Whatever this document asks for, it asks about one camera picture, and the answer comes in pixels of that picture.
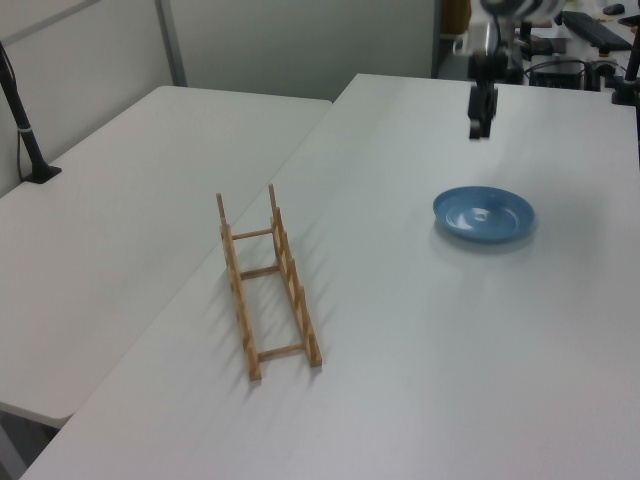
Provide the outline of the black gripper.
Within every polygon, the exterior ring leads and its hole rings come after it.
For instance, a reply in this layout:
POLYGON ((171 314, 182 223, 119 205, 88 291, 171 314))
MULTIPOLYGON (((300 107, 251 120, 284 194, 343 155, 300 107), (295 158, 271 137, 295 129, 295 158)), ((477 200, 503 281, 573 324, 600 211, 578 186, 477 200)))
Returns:
POLYGON ((474 82, 468 106, 469 139, 489 138, 497 110, 498 91, 494 84, 506 80, 506 53, 473 52, 469 58, 469 78, 474 82))

